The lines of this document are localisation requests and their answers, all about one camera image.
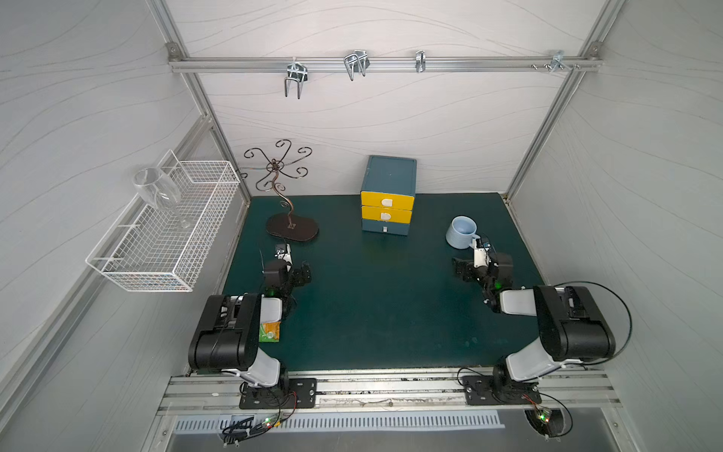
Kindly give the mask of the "teal drawer cabinet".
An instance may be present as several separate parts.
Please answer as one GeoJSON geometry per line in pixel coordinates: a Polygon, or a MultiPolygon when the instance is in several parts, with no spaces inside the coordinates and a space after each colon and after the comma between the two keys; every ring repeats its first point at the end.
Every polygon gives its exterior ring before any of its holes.
{"type": "Polygon", "coordinates": [[[361,185],[361,229],[385,235],[410,233],[416,196],[417,161],[369,156],[361,185]]]}

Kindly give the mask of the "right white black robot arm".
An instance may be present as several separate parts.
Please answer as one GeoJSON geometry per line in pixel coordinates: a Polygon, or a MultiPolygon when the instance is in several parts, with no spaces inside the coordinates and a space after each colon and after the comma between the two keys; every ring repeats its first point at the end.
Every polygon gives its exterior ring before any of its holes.
{"type": "Polygon", "coordinates": [[[495,314],[535,318],[538,337],[493,367],[483,383],[497,399],[514,401],[530,395],[535,382],[565,365],[592,365],[617,352],[613,331],[593,295],[582,282],[514,289],[513,262],[504,253],[477,250],[471,260],[454,258],[454,274],[482,289],[495,314]]]}

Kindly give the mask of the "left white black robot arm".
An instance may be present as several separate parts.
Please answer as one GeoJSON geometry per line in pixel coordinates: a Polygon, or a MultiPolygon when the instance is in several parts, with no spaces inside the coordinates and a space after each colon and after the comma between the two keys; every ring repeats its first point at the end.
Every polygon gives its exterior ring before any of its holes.
{"type": "Polygon", "coordinates": [[[260,348],[264,324],[280,323],[297,302],[293,290],[312,282],[308,263],[294,267],[276,259],[263,268],[264,283],[258,292],[209,297],[188,348],[193,371],[228,374],[253,388],[288,391],[282,363],[260,348]]]}

